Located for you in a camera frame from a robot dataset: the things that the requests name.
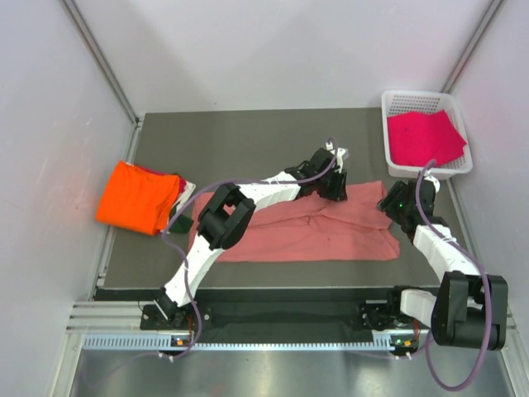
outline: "folded cloth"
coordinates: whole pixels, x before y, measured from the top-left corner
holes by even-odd
[[[159,175],[120,161],[102,194],[96,220],[154,236],[167,226],[180,180],[178,175]]]
[[[407,112],[388,118],[389,152],[398,165],[423,167],[431,159],[436,166],[459,159],[465,139],[444,110],[434,114]]]
[[[389,233],[391,220],[377,208],[385,196],[382,182],[346,187],[349,199],[335,203],[317,194],[278,203],[255,213],[242,239],[217,261],[277,262],[323,260],[387,261],[400,254]],[[212,194],[197,198],[193,220]],[[193,244],[195,222],[190,233]]]

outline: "plastic basket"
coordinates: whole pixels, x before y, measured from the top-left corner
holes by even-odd
[[[389,153],[388,117],[406,112],[422,112],[433,114],[444,110],[452,125],[467,141],[463,148],[464,154],[456,160],[441,167],[432,168],[431,174],[438,179],[448,179],[457,174],[466,174],[472,170],[472,156],[470,155],[469,140],[466,137],[463,118],[455,98],[448,93],[430,93],[426,91],[386,91],[382,94],[382,123],[384,127],[384,150],[388,171],[399,178],[416,178],[422,167],[397,165],[392,162]]]

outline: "purple cable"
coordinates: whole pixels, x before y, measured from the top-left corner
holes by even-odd
[[[217,188],[217,187],[219,187],[219,186],[221,186],[223,184],[229,184],[229,183],[232,183],[232,184],[309,184],[309,183],[313,182],[314,180],[321,178],[323,175],[325,175],[327,172],[329,172],[331,170],[331,168],[336,163],[336,157],[338,156],[338,142],[337,142],[337,140],[335,138],[329,138],[329,140],[327,142],[330,142],[332,144],[332,150],[334,150],[334,155],[333,155],[332,160],[329,163],[329,165],[322,172],[320,172],[318,175],[314,175],[311,178],[306,178],[306,179],[301,179],[301,180],[284,180],[284,181],[282,181],[282,180],[280,180],[280,181],[265,181],[265,180],[260,180],[260,179],[225,179],[225,180],[221,180],[220,182],[216,182],[214,184],[210,184],[210,185],[206,186],[205,188],[200,189],[197,193],[195,193],[192,197],[190,197],[189,200],[186,201],[182,205],[182,207],[180,207],[180,209],[169,220],[169,222],[167,223],[167,226],[162,231],[162,240],[164,241],[165,244],[173,247],[180,254],[180,256],[182,256],[182,259],[183,259],[183,283],[185,285],[185,292],[188,295],[189,300],[191,301],[191,306],[193,307],[193,311],[195,312],[195,316],[197,318],[197,332],[195,333],[194,338],[187,345],[185,350],[183,350],[177,356],[174,356],[175,360],[178,360],[179,358],[182,358],[183,356],[187,356],[189,354],[189,352],[191,351],[191,349],[193,348],[193,346],[195,345],[197,340],[200,338],[200,335],[202,334],[203,324],[202,324],[202,315],[200,314],[200,310],[198,309],[197,303],[194,300],[193,293],[191,292],[191,288],[189,288],[189,273],[188,273],[189,262],[188,262],[188,256],[178,244],[170,241],[167,238],[169,229],[173,226],[173,224],[176,222],[176,220],[179,218],[179,216],[183,214],[183,211],[185,211],[187,209],[187,207],[189,207],[189,205],[191,205],[191,203],[194,202],[200,195],[210,191],[211,189]],[[139,354],[129,358],[128,360],[124,361],[122,364],[120,364],[119,366],[117,366],[116,368],[111,370],[110,372],[108,372],[107,375],[105,375],[100,381],[98,381],[97,383],[94,383],[94,384],[90,383],[88,381],[87,375],[86,375],[86,367],[84,367],[84,369],[83,369],[83,380],[84,380],[84,383],[86,383],[88,385],[88,387],[94,389],[94,388],[98,387],[100,384],[102,384],[105,380],[108,380],[110,377],[112,377],[114,374],[116,374],[119,370],[121,370],[125,366],[129,365],[131,362],[135,361],[138,358],[144,357],[144,356],[158,356],[158,353],[155,353],[155,352],[142,352],[142,353],[139,353]]]
[[[422,169],[422,171],[419,173],[419,177],[417,178],[417,186],[415,188],[415,201],[417,204],[417,209],[419,210],[419,213],[421,214],[421,218],[424,221],[424,223],[439,237],[442,239],[446,239],[446,236],[444,236],[441,232],[439,232],[435,226],[431,224],[431,222],[428,220],[426,214],[424,213],[421,205],[421,183],[422,179],[424,178],[424,174],[435,165],[435,160],[430,160],[428,164],[425,165],[425,167]],[[479,270],[479,273],[481,274],[481,280],[483,281],[484,286],[484,293],[485,293],[485,332],[483,335],[483,341],[481,342],[481,347],[479,349],[478,358],[476,359],[476,362],[474,364],[474,367],[472,368],[472,371],[470,372],[469,376],[461,382],[457,386],[448,386],[445,383],[442,382],[442,380],[437,375],[434,367],[433,362],[431,360],[431,353],[430,353],[430,341],[433,339],[433,336],[431,335],[431,331],[427,334],[427,344],[425,345],[425,352],[427,354],[427,363],[428,367],[430,368],[431,375],[433,376],[433,379],[437,382],[437,384],[442,387],[445,390],[448,391],[460,391],[463,389],[466,389],[472,382],[476,379],[478,376],[479,371],[481,371],[481,366],[483,365],[483,362],[485,360],[485,354],[487,353],[487,347],[488,347],[488,341],[490,339],[490,328],[492,326],[492,301],[490,298],[490,285],[488,284],[488,277],[487,272],[484,268],[484,266],[478,261],[478,259],[472,255],[470,252],[465,250],[462,246],[457,244],[456,242],[448,241],[448,243],[453,246],[457,251],[461,252],[464,256],[469,258],[476,268]]]

